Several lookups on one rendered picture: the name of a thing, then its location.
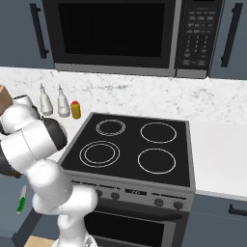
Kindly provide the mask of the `brown wooden block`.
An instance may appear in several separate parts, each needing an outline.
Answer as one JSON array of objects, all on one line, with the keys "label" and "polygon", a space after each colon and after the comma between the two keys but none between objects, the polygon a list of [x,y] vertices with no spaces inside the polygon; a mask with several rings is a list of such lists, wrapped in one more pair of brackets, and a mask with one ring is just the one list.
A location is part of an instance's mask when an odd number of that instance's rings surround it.
[{"label": "brown wooden block", "polygon": [[0,116],[13,104],[13,99],[4,85],[0,85]]}]

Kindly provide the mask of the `black oven door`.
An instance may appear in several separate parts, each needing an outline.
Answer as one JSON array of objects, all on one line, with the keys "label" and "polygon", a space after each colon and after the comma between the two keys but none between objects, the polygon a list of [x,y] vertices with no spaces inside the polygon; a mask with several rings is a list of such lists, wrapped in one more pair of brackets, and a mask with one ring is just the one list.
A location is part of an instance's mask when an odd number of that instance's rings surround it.
[{"label": "black oven door", "polygon": [[156,222],[95,210],[85,225],[98,247],[181,247],[187,220]]}]

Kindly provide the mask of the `green-handled peeler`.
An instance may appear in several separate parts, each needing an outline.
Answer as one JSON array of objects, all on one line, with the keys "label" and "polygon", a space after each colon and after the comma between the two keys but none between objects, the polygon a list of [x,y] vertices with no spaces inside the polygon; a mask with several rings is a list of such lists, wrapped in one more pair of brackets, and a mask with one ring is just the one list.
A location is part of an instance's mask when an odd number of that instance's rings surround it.
[{"label": "green-handled peeler", "polygon": [[19,197],[18,208],[16,210],[17,214],[19,214],[25,206],[26,192],[27,192],[27,185],[24,185],[21,189],[21,193],[20,193],[20,197]]}]

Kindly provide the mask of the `yellow jar with red lid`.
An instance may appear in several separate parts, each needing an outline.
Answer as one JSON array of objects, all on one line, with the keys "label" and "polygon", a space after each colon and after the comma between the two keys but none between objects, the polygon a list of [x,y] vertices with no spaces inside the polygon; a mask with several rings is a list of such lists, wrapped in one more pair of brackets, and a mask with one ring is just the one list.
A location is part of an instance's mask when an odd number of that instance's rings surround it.
[{"label": "yellow jar with red lid", "polygon": [[77,100],[74,100],[71,103],[71,114],[74,119],[80,119],[81,118],[81,109],[80,109],[80,104]]}]

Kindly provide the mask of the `black and silver stove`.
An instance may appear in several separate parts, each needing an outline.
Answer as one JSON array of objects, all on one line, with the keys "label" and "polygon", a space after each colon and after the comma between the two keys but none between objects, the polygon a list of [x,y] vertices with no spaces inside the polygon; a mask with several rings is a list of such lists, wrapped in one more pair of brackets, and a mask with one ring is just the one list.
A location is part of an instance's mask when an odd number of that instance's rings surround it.
[{"label": "black and silver stove", "polygon": [[[189,122],[92,113],[60,164],[74,185],[101,190],[98,205],[152,206],[190,212],[195,176]],[[120,194],[118,200],[111,193]],[[164,205],[156,206],[155,199]]]}]

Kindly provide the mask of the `grey-blue drawer front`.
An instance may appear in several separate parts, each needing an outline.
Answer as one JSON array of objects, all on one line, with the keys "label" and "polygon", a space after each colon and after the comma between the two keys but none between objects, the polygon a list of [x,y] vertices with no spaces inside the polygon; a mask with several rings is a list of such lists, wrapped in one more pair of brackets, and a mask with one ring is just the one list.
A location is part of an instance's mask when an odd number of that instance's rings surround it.
[{"label": "grey-blue drawer front", "polygon": [[247,247],[247,217],[229,214],[230,204],[247,210],[247,202],[195,195],[182,247]]}]

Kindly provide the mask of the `tan wooden cutting board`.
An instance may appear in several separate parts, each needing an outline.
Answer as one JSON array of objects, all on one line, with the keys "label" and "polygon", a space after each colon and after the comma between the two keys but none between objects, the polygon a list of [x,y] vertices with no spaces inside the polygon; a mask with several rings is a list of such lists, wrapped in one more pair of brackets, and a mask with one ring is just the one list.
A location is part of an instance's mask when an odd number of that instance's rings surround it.
[{"label": "tan wooden cutting board", "polygon": [[30,235],[24,247],[51,247],[53,239]]}]

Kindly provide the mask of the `grey-blue wall cupboard door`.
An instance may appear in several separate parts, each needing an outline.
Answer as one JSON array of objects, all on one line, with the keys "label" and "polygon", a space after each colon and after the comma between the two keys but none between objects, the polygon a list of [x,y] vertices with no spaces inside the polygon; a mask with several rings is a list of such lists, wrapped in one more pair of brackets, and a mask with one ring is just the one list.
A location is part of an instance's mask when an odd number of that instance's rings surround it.
[{"label": "grey-blue wall cupboard door", "polygon": [[[30,5],[38,17],[46,58],[41,57]],[[54,69],[42,0],[0,0],[0,67]]]},{"label": "grey-blue wall cupboard door", "polygon": [[[224,54],[233,16],[232,8],[235,3],[242,3],[243,8],[233,42],[233,50],[229,64],[226,68],[222,68],[221,57]],[[209,77],[247,80],[247,0],[224,0]]]}]

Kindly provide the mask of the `black and silver microwave oven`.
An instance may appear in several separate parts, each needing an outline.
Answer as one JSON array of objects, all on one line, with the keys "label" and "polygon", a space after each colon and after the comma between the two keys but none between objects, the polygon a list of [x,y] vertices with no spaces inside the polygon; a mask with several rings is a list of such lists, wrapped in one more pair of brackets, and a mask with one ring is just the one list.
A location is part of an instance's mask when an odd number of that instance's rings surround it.
[{"label": "black and silver microwave oven", "polygon": [[224,0],[42,0],[55,69],[207,77]]}]

